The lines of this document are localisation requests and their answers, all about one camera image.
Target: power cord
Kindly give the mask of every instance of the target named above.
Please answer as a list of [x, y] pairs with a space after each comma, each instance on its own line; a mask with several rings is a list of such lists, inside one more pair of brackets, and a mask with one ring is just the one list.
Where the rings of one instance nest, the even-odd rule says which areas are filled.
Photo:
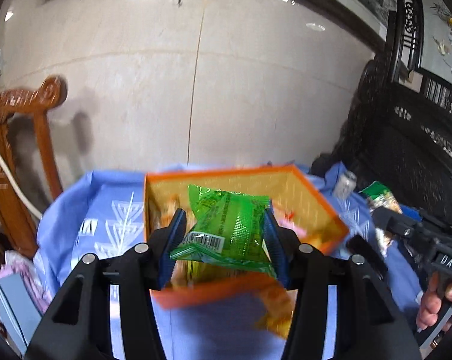
[[27, 209], [31, 212], [33, 216], [35, 216], [37, 219], [42, 218], [41, 212], [29, 201], [29, 199], [24, 195], [24, 193], [21, 191], [20, 187], [17, 185], [17, 182], [14, 180], [14, 176], [12, 175], [10, 169], [8, 168], [6, 162], [1, 156], [0, 153], [0, 166], [2, 168], [2, 171], [6, 175], [6, 177], [9, 180], [9, 183], [11, 183], [11, 186], [14, 190], [14, 192], [18, 195], [21, 202], [27, 207]]

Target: wooden chair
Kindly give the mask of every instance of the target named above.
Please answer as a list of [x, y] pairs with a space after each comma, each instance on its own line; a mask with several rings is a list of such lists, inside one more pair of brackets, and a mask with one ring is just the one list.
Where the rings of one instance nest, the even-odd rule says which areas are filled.
[[[7, 138], [8, 120], [14, 114], [32, 116], [42, 164], [53, 199], [62, 193], [59, 180], [47, 111], [58, 107], [66, 99], [65, 81], [50, 76], [36, 90], [12, 89], [0, 93], [0, 153], [16, 178], [11, 145]], [[9, 180], [0, 167], [0, 221], [11, 245], [21, 254], [32, 258], [37, 250], [35, 242], [36, 224], [27, 208], [14, 192]]]

